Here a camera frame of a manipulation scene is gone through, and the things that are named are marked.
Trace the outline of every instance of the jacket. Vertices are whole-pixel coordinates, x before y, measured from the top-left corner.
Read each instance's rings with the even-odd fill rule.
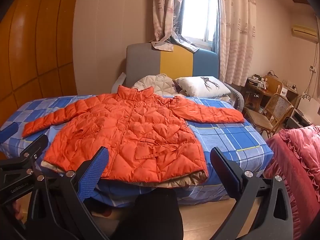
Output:
[[[76,170],[105,146],[109,162],[103,179],[157,187],[197,185],[207,179],[208,171],[201,144],[185,120],[244,122],[235,109],[163,98],[154,94],[153,87],[138,91],[119,86],[116,94],[79,100],[27,123],[23,137],[68,122],[44,161],[65,171]]]

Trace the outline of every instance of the person's hand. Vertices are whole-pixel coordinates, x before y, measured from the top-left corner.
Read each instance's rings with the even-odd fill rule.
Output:
[[[12,203],[12,207],[14,210],[14,216],[17,220],[22,220],[23,219],[23,213],[21,210],[21,203],[19,203],[18,201],[15,201]]]

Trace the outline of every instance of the pink bedspread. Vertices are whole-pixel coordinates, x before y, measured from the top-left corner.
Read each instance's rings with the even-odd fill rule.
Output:
[[[264,176],[280,175],[284,180],[292,209],[294,239],[300,238],[320,210],[315,191],[319,184],[311,173],[316,174],[314,167],[319,166],[319,128],[281,130],[266,141],[274,155]]]
[[[320,202],[320,126],[281,130],[279,135],[306,170]]]

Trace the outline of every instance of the jacket pocket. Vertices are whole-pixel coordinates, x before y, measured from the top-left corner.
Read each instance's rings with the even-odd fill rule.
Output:
[[[141,138],[135,150],[135,159],[150,159],[153,157],[176,153],[178,144],[163,144],[156,140]]]

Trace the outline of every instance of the blue plaid bed sheet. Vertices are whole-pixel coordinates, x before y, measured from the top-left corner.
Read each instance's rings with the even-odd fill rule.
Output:
[[[23,139],[21,135],[24,125],[79,99],[88,97],[91,96],[45,98],[24,104],[1,127],[2,130],[12,122],[19,124],[18,132],[3,144],[0,144],[0,151],[5,153],[8,158],[18,157],[23,149],[41,134],[48,136],[49,147],[55,135],[65,124],[51,126]],[[205,106],[232,108],[230,104],[216,99],[188,99]],[[261,135],[247,121],[243,124],[210,124],[187,121],[187,124],[202,145],[209,174],[207,181],[203,184],[175,189],[180,204],[193,205],[229,198],[210,162],[210,151],[213,147],[219,147],[229,160],[236,161],[242,170],[250,170],[256,176],[262,174],[273,156],[273,152]],[[40,166],[43,157],[44,154],[37,159],[36,167],[46,173],[48,170]],[[111,206],[124,207],[133,203],[137,195],[147,193],[152,189],[150,187],[101,179],[92,197]]]

